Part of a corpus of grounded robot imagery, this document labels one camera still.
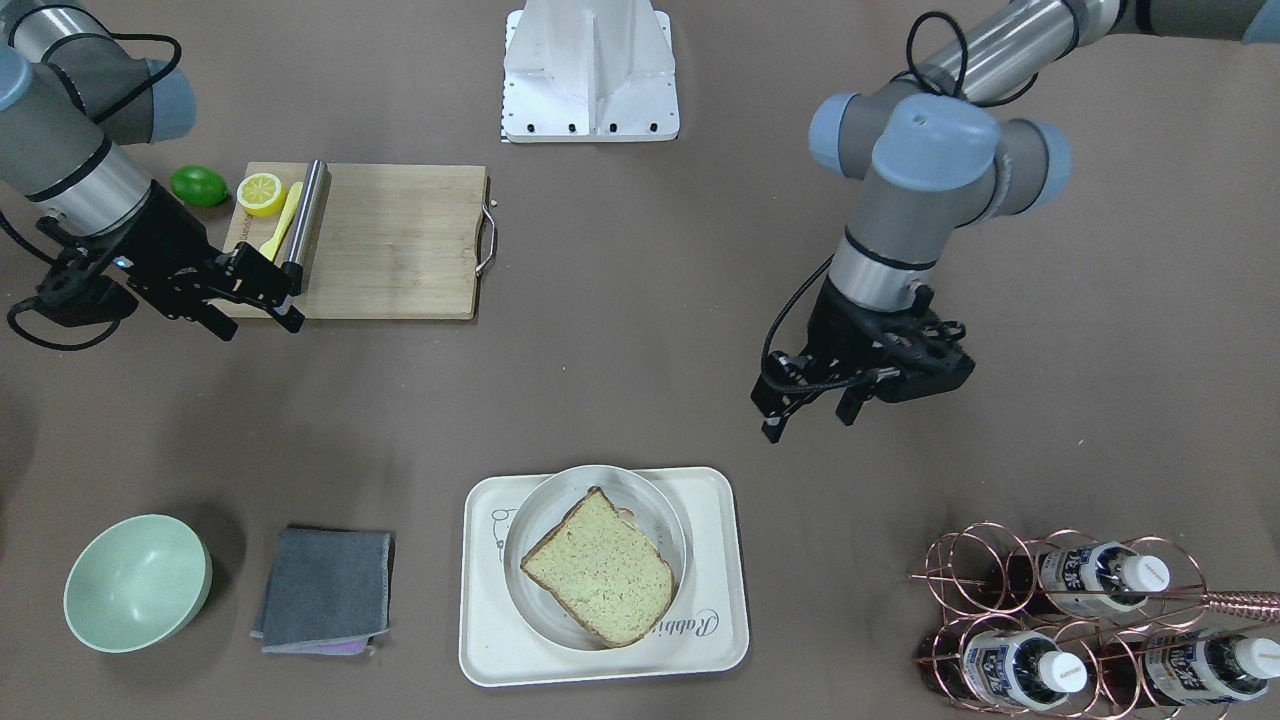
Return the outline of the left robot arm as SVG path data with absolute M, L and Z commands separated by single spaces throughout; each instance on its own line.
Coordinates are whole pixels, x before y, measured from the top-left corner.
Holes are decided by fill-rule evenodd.
M 806 281 L 819 293 L 797 354 L 764 345 L 751 401 L 780 441 L 788 419 L 827 392 L 850 425 L 864 404 L 957 389 L 974 370 L 959 322 L 932 310 L 928 281 L 951 233 L 1043 205 L 1065 187 L 1073 154 L 1038 120 L 991 109 L 1039 73 L 1110 35 L 1277 41 L 1275 1 L 1010 1 L 873 94 L 836 94 L 808 140 L 824 168 L 861 182 L 833 255 Z

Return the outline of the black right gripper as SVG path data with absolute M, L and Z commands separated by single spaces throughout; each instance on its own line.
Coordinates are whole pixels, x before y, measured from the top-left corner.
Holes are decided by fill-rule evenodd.
M 8 325 L 40 347 L 93 347 L 134 313 L 140 301 L 172 320 L 196 322 L 221 341 L 233 340 L 238 324 L 211 305 L 215 299 L 264 310 L 294 334 L 305 323 L 280 266 L 250 242 L 241 241 L 230 251 L 211 246 L 205 225 L 157 182 L 129 218 L 102 234 L 73 234 L 52 217 L 41 218 L 36 227 L 61 250 L 35 295 L 9 307 Z M 79 343 L 55 343 L 23 328 L 23 313 L 37 313 L 67 328 L 101 323 L 108 328 Z

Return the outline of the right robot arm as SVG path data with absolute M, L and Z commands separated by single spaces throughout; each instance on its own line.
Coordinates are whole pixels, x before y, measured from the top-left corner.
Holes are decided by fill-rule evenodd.
M 36 291 L 8 309 L 8 325 L 55 348 L 20 315 L 102 325 L 109 337 L 145 302 L 230 340 L 237 324 L 215 306 L 225 300 L 300 331 L 305 316 L 292 300 L 301 266 L 278 266 L 244 242 L 215 249 L 204 224 L 128 154 L 132 143 L 186 136 L 196 105 L 178 42 L 159 61 L 132 56 L 124 40 L 78 1 L 3 4 L 3 182 L 40 209 L 37 228 L 58 245 L 50 255 L 3 223 L 47 266 Z

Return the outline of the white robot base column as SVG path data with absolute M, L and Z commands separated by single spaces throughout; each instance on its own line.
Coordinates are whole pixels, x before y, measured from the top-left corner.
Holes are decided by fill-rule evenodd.
M 649 1 L 527 1 L 506 18 L 504 51 L 506 142 L 678 137 L 671 19 Z

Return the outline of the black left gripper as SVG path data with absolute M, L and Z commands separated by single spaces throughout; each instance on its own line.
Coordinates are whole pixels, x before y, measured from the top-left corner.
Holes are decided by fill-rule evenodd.
M 814 283 L 820 284 L 799 354 L 772 347 L 774 333 Z M 783 305 L 763 343 L 750 400 L 763 415 L 762 433 L 780 442 L 788 419 L 826 392 L 840 392 L 837 419 L 851 427 L 865 402 L 901 404 L 960 388 L 975 369 L 960 342 L 966 327 L 931 309 L 928 284 L 910 287 L 906 309 L 882 313 L 845 299 L 824 275 L 810 275 Z

